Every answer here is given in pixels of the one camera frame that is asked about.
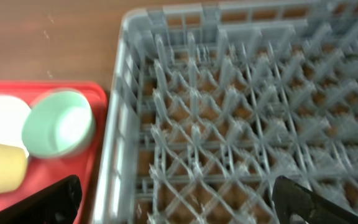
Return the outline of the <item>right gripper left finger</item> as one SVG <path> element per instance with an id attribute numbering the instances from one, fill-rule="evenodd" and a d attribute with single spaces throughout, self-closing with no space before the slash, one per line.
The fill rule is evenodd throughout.
<path id="1" fill-rule="evenodd" d="M 77 175 L 69 175 L 0 211 L 0 224 L 74 223 L 82 201 Z"/>

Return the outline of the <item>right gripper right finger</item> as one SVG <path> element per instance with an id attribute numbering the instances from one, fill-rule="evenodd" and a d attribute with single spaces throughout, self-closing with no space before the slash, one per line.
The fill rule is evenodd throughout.
<path id="1" fill-rule="evenodd" d="M 309 224 L 358 224 L 358 216 L 281 175 L 273 185 L 272 200 L 281 224 L 298 215 Z"/>

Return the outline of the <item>yellow plastic cup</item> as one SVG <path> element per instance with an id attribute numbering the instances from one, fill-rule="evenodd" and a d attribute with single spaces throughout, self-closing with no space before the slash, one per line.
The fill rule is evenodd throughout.
<path id="1" fill-rule="evenodd" d="M 20 147 L 0 144 L 0 194 L 16 190 L 27 172 L 27 157 Z"/>

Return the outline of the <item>mint green bowl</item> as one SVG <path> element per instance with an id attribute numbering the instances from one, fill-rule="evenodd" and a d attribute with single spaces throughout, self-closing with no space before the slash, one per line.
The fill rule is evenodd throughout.
<path id="1" fill-rule="evenodd" d="M 24 122 L 21 138 L 30 156 L 52 159 L 82 153 L 95 132 L 96 120 L 85 95 L 62 89 L 39 98 Z"/>

